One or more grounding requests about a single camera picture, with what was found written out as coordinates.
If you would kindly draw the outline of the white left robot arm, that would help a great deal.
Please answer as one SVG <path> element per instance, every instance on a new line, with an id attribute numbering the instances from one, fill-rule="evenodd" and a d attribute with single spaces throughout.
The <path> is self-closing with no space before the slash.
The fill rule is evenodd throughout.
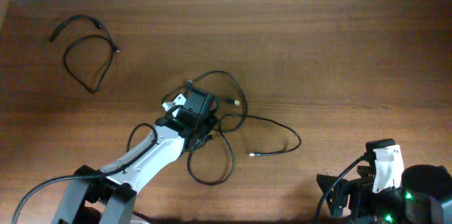
<path id="1" fill-rule="evenodd" d="M 78 179 L 69 183 L 53 223 L 80 220 L 87 201 L 105 204 L 101 223 L 130 223 L 139 191 L 163 167 L 194 152 L 208 138 L 218 122 L 219 104 L 217 96 L 195 87 L 166 102 L 165 116 L 155 121 L 141 143 L 101 170 L 86 165 L 76 170 Z"/>

